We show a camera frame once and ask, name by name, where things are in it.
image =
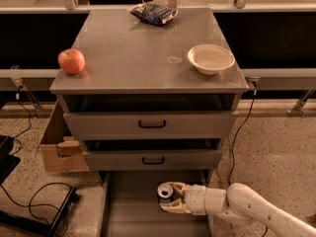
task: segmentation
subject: cardboard box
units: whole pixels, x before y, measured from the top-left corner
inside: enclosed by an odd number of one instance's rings
[[[58,102],[40,141],[39,150],[47,172],[89,171],[80,143],[71,137]]]

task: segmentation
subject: drawer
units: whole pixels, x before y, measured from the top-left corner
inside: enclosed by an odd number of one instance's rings
[[[157,187],[163,182],[201,184],[200,171],[107,172],[104,212],[98,236],[210,237],[207,216],[168,213],[159,206]]]
[[[90,171],[212,170],[222,156],[220,149],[212,149],[211,142],[204,139],[116,140],[100,144],[100,151],[84,152]]]
[[[69,112],[229,111],[236,94],[63,95]]]
[[[65,113],[77,140],[150,138],[223,138],[236,112]]]

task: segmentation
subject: terrazzo floor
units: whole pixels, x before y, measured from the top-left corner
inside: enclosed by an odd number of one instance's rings
[[[232,183],[248,185],[269,202],[316,227],[316,108],[315,103],[311,102],[304,108],[306,118],[289,116],[286,111],[294,103],[255,102],[252,114],[240,129],[234,145],[236,165],[231,180]],[[25,107],[34,113],[32,106]],[[34,193],[48,183],[62,182],[75,186],[80,199],[71,206],[67,215],[68,223],[63,222],[57,233],[67,237],[94,237],[101,213],[102,188],[98,176],[89,172],[48,173],[44,170],[38,146],[52,107],[53,105],[43,106],[39,117],[31,118],[31,129],[19,136],[23,147],[16,156],[21,158],[21,163],[3,183],[3,187],[15,201],[28,204]],[[232,163],[231,142],[249,107],[249,101],[240,103],[240,116],[224,144],[224,154],[213,173],[211,187],[228,187],[227,176]],[[28,117],[29,114],[19,105],[7,104],[0,111],[0,134],[18,134],[28,126]],[[40,191],[34,203],[59,206],[67,189],[63,185],[49,186]],[[32,218],[27,208],[14,205],[1,189],[0,209]],[[41,206],[34,207],[33,213],[51,221],[56,211]],[[214,218],[212,227],[213,235],[218,237],[263,236],[265,229],[259,222],[243,227],[226,223],[219,218]],[[0,235],[35,236],[5,226],[0,226]],[[272,236],[275,234],[268,231],[266,237]]]

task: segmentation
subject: drawer unit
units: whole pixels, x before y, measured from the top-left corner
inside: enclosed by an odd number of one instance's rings
[[[167,213],[158,204],[159,184],[201,184],[200,171],[120,171],[107,175],[98,236],[211,236],[207,216]]]
[[[236,120],[233,112],[67,113],[78,140],[151,138],[225,138]]]

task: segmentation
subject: power cord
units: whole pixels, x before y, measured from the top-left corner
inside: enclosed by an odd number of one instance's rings
[[[266,236],[266,234],[268,233],[268,230],[269,230],[269,228],[268,228],[268,226],[266,226],[266,232],[264,233],[264,235],[262,237]]]
[[[25,106],[23,106],[23,105],[21,104],[21,102],[20,102],[20,91],[21,91],[22,88],[23,88],[22,86],[19,87],[16,97],[17,97],[18,104],[19,104],[24,110],[26,110],[26,111],[29,113],[29,119],[28,119],[28,124],[29,124],[29,125],[28,125],[28,127],[27,127],[26,129],[24,129],[23,131],[21,131],[21,132],[18,133],[17,135],[13,136],[13,138],[19,137],[20,135],[22,135],[23,133],[25,133],[26,131],[28,131],[28,130],[31,129],[31,127],[32,127],[32,124],[31,124],[31,117],[32,117],[32,114],[31,114],[31,112],[30,112],[27,108],[25,108]]]
[[[58,207],[56,207],[55,205],[53,204],[50,204],[50,203],[38,203],[38,204],[32,204],[32,201],[34,200],[34,198],[36,197],[36,195],[41,191],[43,190],[45,187],[48,187],[48,186],[53,186],[53,185],[64,185],[64,186],[67,186],[69,189],[71,188],[68,184],[65,184],[65,183],[49,183],[49,184],[46,184],[44,186],[42,186],[41,188],[38,189],[37,192],[34,193],[34,195],[31,197],[30,201],[29,201],[29,204],[28,205],[23,205],[23,204],[20,204],[16,201],[14,201],[12,199],[12,197],[9,195],[9,193],[6,191],[6,189],[1,185],[1,189],[4,191],[4,193],[7,195],[7,197],[9,198],[9,200],[14,203],[15,205],[19,206],[19,207],[23,207],[23,208],[28,208],[29,209],[29,213],[30,215],[37,219],[37,220],[42,220],[44,221],[48,226],[50,226],[47,218],[45,217],[38,217],[36,215],[34,215],[34,213],[32,212],[32,207],[36,207],[36,206],[50,206],[50,207],[53,207],[55,208],[58,212],[60,212],[60,209]],[[57,235],[56,233],[54,234],[56,237],[62,237],[66,234],[67,230],[68,230],[68,220],[65,218],[65,230],[64,232],[61,234],[61,235]]]
[[[228,176],[228,184],[229,186],[231,185],[231,176],[233,174],[233,171],[235,169],[235,165],[236,165],[236,160],[235,160],[235,153],[234,153],[234,148],[235,148],[235,143],[236,143],[236,139],[237,139],[237,135],[240,131],[240,129],[244,126],[244,124],[247,122],[247,120],[249,119],[250,117],[250,114],[251,114],[251,111],[253,109],[253,106],[254,106],[254,102],[255,102],[255,99],[256,99],[256,95],[257,95],[257,82],[256,81],[253,81],[252,82],[253,85],[255,86],[255,89],[254,89],[254,95],[253,95],[253,100],[251,102],[251,105],[250,105],[250,108],[249,108],[249,111],[248,111],[248,114],[247,114],[247,117],[245,118],[245,120],[242,122],[242,124],[238,127],[236,133],[235,133],[235,136],[234,136],[234,139],[233,139],[233,143],[232,143],[232,146],[231,146],[231,156],[232,156],[232,167],[230,169],[230,173],[229,173],[229,176]]]
[[[14,142],[18,142],[19,143],[19,148],[14,153],[11,153],[11,155],[15,155],[15,154],[19,153],[20,150],[22,149],[22,142],[19,139],[14,138]]]

